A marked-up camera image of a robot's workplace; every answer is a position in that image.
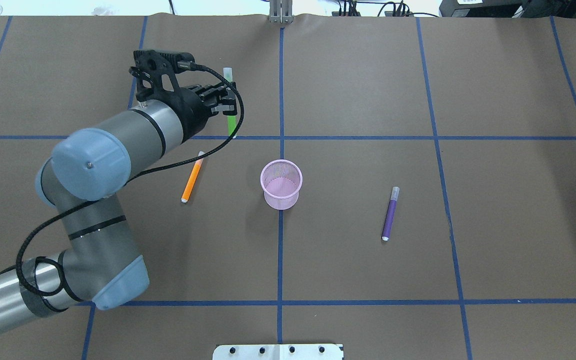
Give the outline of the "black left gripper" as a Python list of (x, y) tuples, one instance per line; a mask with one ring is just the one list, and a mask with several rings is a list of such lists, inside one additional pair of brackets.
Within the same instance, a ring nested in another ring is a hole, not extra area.
[(217, 114), (237, 116), (235, 100), (236, 94), (226, 84), (192, 85), (167, 92), (167, 104), (182, 125), (182, 142), (201, 132)]

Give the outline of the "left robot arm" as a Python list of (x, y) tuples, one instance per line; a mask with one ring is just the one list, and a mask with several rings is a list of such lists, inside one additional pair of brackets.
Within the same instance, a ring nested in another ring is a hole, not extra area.
[(0, 335), (92, 302), (100, 310), (131, 301), (150, 285), (142, 251), (118, 192), (219, 113), (244, 117), (235, 82), (140, 89), (138, 104), (72, 133), (35, 177), (39, 197), (57, 210), (23, 240), (0, 271)]

